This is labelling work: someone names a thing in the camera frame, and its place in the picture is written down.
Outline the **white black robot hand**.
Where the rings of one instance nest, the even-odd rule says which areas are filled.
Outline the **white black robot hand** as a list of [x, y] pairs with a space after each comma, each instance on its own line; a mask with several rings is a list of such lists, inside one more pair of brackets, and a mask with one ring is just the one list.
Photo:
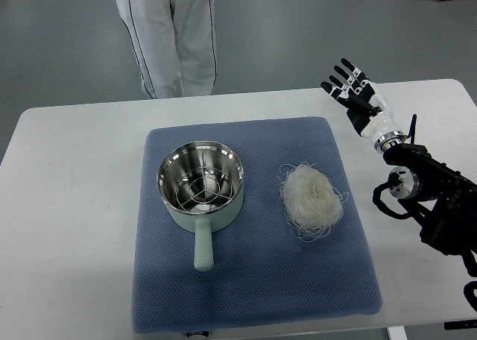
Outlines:
[[381, 154], [403, 144], [405, 134], [394, 124], [393, 110], [377, 84], [345, 58], [334, 71], [337, 75], [331, 75], [320, 86], [347, 109], [347, 117], [356, 133], [370, 140]]

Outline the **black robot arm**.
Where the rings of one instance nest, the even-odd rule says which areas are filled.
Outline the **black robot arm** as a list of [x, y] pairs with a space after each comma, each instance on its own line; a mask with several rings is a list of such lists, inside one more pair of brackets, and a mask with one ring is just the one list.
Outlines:
[[409, 135], [386, 136], [378, 144], [394, 168], [374, 189], [373, 203], [391, 218], [413, 218], [421, 226], [421, 242], [446, 256], [460, 256], [467, 273], [476, 277], [476, 184], [414, 143], [416, 123], [413, 115]]

